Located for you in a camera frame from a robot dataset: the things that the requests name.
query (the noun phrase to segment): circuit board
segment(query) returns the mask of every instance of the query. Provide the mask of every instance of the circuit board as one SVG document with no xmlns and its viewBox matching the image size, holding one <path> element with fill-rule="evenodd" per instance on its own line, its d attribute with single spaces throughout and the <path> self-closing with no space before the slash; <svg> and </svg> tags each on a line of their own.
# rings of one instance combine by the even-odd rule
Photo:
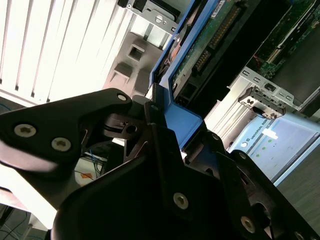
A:
<svg viewBox="0 0 320 240">
<path fill-rule="evenodd" d="M 235 6 L 236 0 L 221 0 L 215 10 L 213 11 L 210 19 L 205 24 L 201 34 L 195 40 L 191 49 L 186 54 L 184 60 L 177 69 L 171 82 L 172 84 L 179 85 L 183 78 L 187 78 L 190 75 L 193 67 L 198 64 L 202 57 L 205 57 L 204 50 L 207 45 L 211 43 L 215 34 L 220 33 L 220 26 L 224 20 L 228 17 L 228 14 Z"/>
<path fill-rule="evenodd" d="M 299 48 L 308 35 L 315 28 L 319 28 L 319 3 L 319 0 L 292 1 L 291 9 L 260 47 L 248 67 L 266 79 L 272 80 L 277 71 L 290 55 Z"/>
</svg>

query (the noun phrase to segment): metal screw head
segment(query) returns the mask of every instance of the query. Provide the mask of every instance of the metal screw head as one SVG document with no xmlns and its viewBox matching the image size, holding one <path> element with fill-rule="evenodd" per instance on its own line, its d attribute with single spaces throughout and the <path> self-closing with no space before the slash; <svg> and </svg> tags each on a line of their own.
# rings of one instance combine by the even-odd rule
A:
<svg viewBox="0 0 320 240">
<path fill-rule="evenodd" d="M 52 140 L 51 146 L 54 150 L 66 152 L 71 148 L 71 142 L 64 137 L 56 137 Z"/>
<path fill-rule="evenodd" d="M 176 192 L 173 195 L 173 201 L 174 201 L 175 205 L 177 205 L 177 207 L 182 210 L 186 210 L 189 206 L 189 202 L 188 202 L 187 197 L 180 192 Z"/>
<path fill-rule="evenodd" d="M 118 99 L 122 100 L 122 101 L 126 101 L 127 100 L 127 97 L 125 95 L 122 95 L 122 94 L 118 94 Z"/>
<path fill-rule="evenodd" d="M 161 23 L 162 20 L 163 20 L 163 17 L 162 17 L 161 15 L 157 15 L 157 16 L 155 17 L 155 22 L 156 22 L 157 24 Z"/>
<path fill-rule="evenodd" d="M 14 133 L 19 137 L 30 138 L 36 134 L 37 130 L 30 124 L 19 124 L 15 126 Z"/>
<path fill-rule="evenodd" d="M 219 137 L 217 134 L 215 134 L 214 132 L 212 133 L 212 137 L 215 139 L 215 140 L 219 140 Z"/>
<path fill-rule="evenodd" d="M 239 152 L 239 156 L 240 156 L 241 158 L 243 158 L 243 159 L 246 159 L 246 158 L 247 158 L 246 155 L 244 155 L 242 152 Z"/>
<path fill-rule="evenodd" d="M 241 217 L 241 223 L 244 226 L 244 228 L 249 232 L 254 234 L 256 231 L 255 225 L 254 223 L 251 221 L 250 218 L 248 218 L 247 216 L 242 216 Z"/>
<path fill-rule="evenodd" d="M 297 238 L 298 240 L 305 240 L 305 238 L 301 235 L 300 232 L 295 231 L 295 232 L 294 232 L 294 235 L 296 236 L 296 238 Z"/>
</svg>

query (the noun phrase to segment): cable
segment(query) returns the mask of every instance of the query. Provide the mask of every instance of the cable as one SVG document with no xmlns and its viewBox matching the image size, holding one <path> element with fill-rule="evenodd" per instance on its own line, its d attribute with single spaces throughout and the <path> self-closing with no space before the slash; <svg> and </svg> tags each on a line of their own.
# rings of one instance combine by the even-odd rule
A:
<svg viewBox="0 0 320 240">
<path fill-rule="evenodd" d="M 19 238 L 16 238 L 16 237 L 12 236 L 12 235 L 11 235 L 8 231 L 6 231 L 6 230 L 0 230 L 0 232 L 7 233 L 7 234 L 10 235 L 10 237 L 12 237 L 12 238 L 14 238 L 14 239 L 16 239 L 16 240 L 19 240 Z"/>
<path fill-rule="evenodd" d="M 27 213 L 25 213 L 25 218 L 23 219 L 23 221 L 20 222 L 17 226 L 15 226 L 15 227 L 4 237 L 3 240 L 5 240 L 14 230 L 16 230 L 17 227 L 19 227 L 21 224 L 23 224 L 24 221 L 27 219 L 27 216 L 28 216 Z"/>
<path fill-rule="evenodd" d="M 78 173 L 78 174 L 83 174 L 83 175 L 87 176 L 88 178 L 94 180 L 92 177 L 90 177 L 89 175 L 87 175 L 87 174 L 85 174 L 85 173 L 83 173 L 83 172 L 76 171 L 76 170 L 74 170 L 74 171 L 75 171 L 76 173 Z"/>
<path fill-rule="evenodd" d="M 91 160 L 92 160 L 92 163 L 93 163 L 93 167 L 94 167 L 94 171 L 95 171 L 95 178 L 98 178 L 98 170 L 97 170 L 97 158 L 95 158 L 92 154 L 92 151 L 90 149 L 90 154 L 91 154 Z"/>
<path fill-rule="evenodd" d="M 4 107 L 5 109 L 7 109 L 8 111 L 11 111 L 11 109 L 9 107 L 7 107 L 6 105 L 3 105 L 0 103 L 0 106 Z"/>
</svg>

